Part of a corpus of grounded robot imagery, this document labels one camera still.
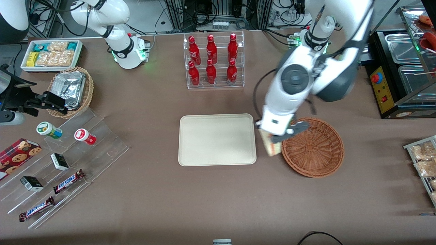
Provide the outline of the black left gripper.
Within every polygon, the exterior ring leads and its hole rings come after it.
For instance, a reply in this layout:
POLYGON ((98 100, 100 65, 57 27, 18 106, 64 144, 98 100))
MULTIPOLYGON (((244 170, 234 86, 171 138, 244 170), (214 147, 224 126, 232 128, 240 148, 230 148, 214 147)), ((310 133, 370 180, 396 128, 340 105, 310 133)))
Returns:
POLYGON ((281 143, 282 141, 285 141, 286 139, 290 138, 290 136, 295 136, 300 134, 301 132, 304 132, 310 127, 310 123, 306 121, 297 121, 294 124, 288 125, 288 129, 285 131, 285 135, 271 135, 270 141, 273 144, 281 143))

